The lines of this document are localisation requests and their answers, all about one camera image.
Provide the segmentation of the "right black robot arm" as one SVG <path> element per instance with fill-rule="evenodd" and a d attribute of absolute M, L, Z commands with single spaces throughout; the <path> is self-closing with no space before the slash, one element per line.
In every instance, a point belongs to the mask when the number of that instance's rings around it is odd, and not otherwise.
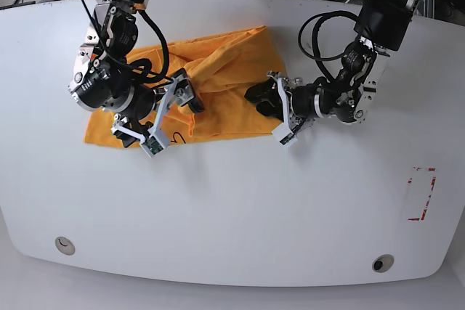
<path fill-rule="evenodd" d="M 80 46 L 68 85 L 72 98 L 83 109 L 109 110 L 114 114 L 111 133 L 124 147 L 138 143 L 150 156 L 170 145 L 162 131 L 163 117 L 173 104 L 201 113 L 204 106 L 185 69 L 168 74 L 169 49 L 160 28 L 146 12 L 149 0 L 97 0 L 86 38 Z M 139 31 L 136 14 L 157 35 L 162 48 L 161 69 L 150 60 L 128 62 Z"/>

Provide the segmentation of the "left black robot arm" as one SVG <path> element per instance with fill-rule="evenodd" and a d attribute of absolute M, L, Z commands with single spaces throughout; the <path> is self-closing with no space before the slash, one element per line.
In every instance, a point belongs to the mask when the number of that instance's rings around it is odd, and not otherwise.
<path fill-rule="evenodd" d="M 314 60 L 321 76 L 312 83 L 290 79 L 270 71 L 267 80 L 250 87 L 246 101 L 265 117 L 280 124 L 273 136 L 290 144 L 306 126 L 318 118 L 336 117 L 350 125 L 364 121 L 376 95 L 377 78 L 370 74 L 379 57 L 396 52 L 405 37 L 419 0 L 362 0 L 359 14 L 346 10 L 324 12 L 309 18 L 312 24 L 311 50 L 304 48 L 303 31 L 298 33 L 302 53 Z M 320 52 L 319 32 L 324 23 L 337 17 L 354 22 L 356 37 L 344 51 L 332 57 Z"/>

